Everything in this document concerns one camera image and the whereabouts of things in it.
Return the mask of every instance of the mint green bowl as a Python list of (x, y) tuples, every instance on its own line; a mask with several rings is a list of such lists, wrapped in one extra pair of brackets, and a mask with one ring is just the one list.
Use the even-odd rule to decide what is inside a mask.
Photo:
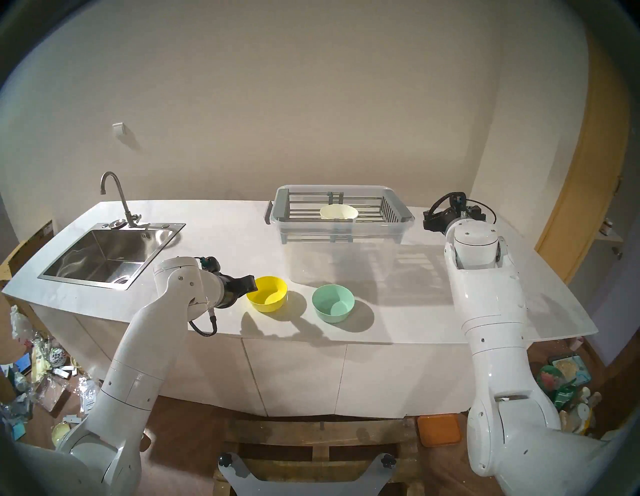
[(323, 321), (335, 324), (347, 318), (356, 300), (344, 286), (326, 284), (314, 291), (311, 302)]

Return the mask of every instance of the dish drying rack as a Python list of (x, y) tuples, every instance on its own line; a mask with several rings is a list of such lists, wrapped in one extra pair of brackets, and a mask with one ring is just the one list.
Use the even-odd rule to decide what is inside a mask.
[[(355, 219), (323, 219), (320, 208), (346, 204), (358, 211)], [(392, 238), (398, 243), (413, 215), (392, 189), (383, 186), (292, 185), (278, 188), (270, 219), (282, 242), (347, 241)]]

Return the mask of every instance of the metal faucet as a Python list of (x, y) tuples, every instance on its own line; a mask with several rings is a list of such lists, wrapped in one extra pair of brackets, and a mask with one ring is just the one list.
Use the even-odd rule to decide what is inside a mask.
[(113, 180), (116, 182), (116, 186), (118, 187), (118, 193), (120, 194), (120, 200), (122, 201), (122, 206), (124, 207), (124, 215), (127, 218), (127, 224), (129, 225), (129, 227), (138, 227), (136, 222), (138, 222), (142, 218), (142, 215), (131, 214), (131, 212), (129, 211), (129, 207), (127, 206), (127, 200), (125, 200), (124, 193), (122, 192), (120, 180), (118, 179), (118, 176), (116, 176), (110, 170), (102, 174), (102, 178), (100, 180), (100, 194), (107, 194), (107, 191), (104, 189), (104, 182), (106, 181), (108, 176), (112, 176)]

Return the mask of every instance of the wooden frame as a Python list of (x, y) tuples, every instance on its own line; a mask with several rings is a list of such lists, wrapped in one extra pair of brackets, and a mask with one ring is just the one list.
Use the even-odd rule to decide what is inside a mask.
[[(223, 436), (223, 449), (236, 453), (241, 450), (242, 444), (312, 449), (312, 461), (253, 460), (243, 457), (249, 470), (266, 481), (352, 481), (362, 475), (371, 460), (332, 461), (331, 446), (397, 444), (396, 469), (389, 482), (404, 483), (408, 496), (424, 495), (413, 417), (358, 422), (228, 420)], [(214, 496), (228, 496), (231, 487), (218, 469), (214, 479)]]

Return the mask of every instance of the countertop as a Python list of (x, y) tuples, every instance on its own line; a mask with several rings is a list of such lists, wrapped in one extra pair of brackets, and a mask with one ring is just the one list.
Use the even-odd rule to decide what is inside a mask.
[[(290, 281), (280, 237), (264, 222), (268, 202), (231, 200), (140, 200), (128, 202), (142, 222), (186, 223), (177, 237), (126, 291), (38, 279), (38, 275), (94, 224), (122, 217), (120, 202), (101, 202), (78, 217), (22, 267), (4, 293), (37, 305), (99, 319), (131, 322), (157, 297), (153, 267), (177, 256), (214, 256), (234, 277), (275, 275), (289, 286), (289, 300), (272, 314), (257, 312), (242, 297), (216, 311), (218, 333), (270, 338), (378, 344), (466, 344), (451, 299), (444, 265), (444, 236), (422, 228), (426, 208), (410, 207), (416, 218), (399, 247), (393, 273), (382, 283), (355, 283), (353, 313), (342, 323), (320, 320), (311, 305), (315, 287)], [(529, 324), (525, 339), (541, 341), (589, 335), (597, 329), (580, 303), (547, 263), (504, 220), (496, 222), (520, 272)], [(196, 320), (210, 327), (207, 314)]]

